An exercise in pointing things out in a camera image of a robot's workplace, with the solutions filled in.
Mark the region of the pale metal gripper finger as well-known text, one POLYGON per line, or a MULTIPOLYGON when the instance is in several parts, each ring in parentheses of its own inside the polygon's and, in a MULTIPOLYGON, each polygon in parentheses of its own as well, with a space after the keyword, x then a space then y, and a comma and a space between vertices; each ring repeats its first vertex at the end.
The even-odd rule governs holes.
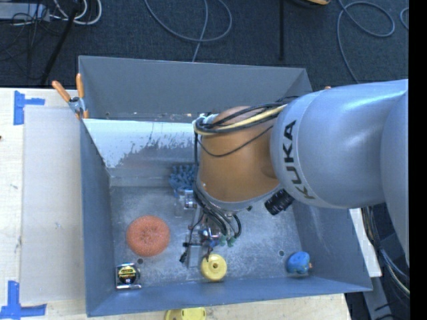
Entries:
POLYGON ((174 204, 174 215, 183 216, 185 211, 197 207, 193 190, 190 188, 178 188, 175 192, 176 200, 174 204))
POLYGON ((207 253, 207 245, 188 244, 182 254, 182 263, 189 268, 199 267, 202 258, 207 253))

